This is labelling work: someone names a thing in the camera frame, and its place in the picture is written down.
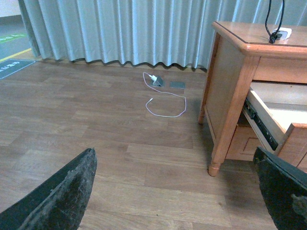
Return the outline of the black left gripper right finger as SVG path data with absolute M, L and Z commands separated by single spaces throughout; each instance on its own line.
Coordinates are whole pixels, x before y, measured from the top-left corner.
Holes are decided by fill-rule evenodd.
M 307 228 L 307 174 L 263 147 L 257 147 L 260 191 L 269 215 L 279 230 Z

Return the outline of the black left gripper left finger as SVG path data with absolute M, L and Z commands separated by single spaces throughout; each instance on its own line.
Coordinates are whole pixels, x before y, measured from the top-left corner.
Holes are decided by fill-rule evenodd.
M 88 148 L 0 214 L 2 230 L 76 230 L 86 211 L 97 168 Z

